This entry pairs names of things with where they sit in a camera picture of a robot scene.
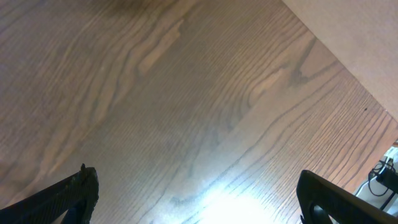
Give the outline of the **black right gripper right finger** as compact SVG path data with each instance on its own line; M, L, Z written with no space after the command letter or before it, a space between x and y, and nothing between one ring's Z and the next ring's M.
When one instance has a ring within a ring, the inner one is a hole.
M361 200L339 186L303 170L297 184L297 198L304 224L397 223L397 218Z

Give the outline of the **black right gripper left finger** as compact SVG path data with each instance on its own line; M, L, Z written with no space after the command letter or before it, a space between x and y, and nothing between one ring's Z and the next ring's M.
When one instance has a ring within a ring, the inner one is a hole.
M96 169L83 164L76 174L1 209L1 223L46 224L64 215L62 223L88 224L98 199Z

